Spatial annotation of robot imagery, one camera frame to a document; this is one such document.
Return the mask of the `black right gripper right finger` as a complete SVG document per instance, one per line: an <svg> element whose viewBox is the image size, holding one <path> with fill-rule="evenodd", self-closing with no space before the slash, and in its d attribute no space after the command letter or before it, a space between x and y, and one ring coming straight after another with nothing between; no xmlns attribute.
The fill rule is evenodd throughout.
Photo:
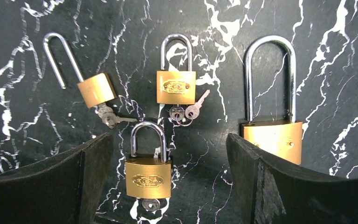
<svg viewBox="0 0 358 224"><path fill-rule="evenodd" d="M358 224L358 178L298 166L235 133L226 150L244 224Z"/></svg>

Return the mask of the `medium brass padlock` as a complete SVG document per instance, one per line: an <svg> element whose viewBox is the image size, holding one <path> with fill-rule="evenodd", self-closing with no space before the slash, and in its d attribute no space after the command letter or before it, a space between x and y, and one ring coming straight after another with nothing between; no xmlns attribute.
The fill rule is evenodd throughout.
<svg viewBox="0 0 358 224"><path fill-rule="evenodd" d="M160 138L160 157L137 155L137 132L150 127ZM169 159L163 129L151 121L136 124L131 131L131 155L125 162L126 193L143 199L171 197L172 161Z"/></svg>

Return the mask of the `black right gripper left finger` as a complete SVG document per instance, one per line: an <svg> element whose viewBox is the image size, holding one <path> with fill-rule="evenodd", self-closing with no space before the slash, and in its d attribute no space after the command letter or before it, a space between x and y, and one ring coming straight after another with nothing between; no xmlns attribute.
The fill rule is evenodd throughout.
<svg viewBox="0 0 358 224"><path fill-rule="evenodd" d="M75 148L0 174L0 224L90 224L113 155L103 133Z"/></svg>

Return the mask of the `keys of medium padlock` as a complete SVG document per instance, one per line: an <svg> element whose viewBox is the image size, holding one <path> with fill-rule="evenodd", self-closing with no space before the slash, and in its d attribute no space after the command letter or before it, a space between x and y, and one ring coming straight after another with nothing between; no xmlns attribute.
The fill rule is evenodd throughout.
<svg viewBox="0 0 358 224"><path fill-rule="evenodd" d="M159 199L142 199L142 206L146 211L155 212L160 209L161 202Z"/></svg>

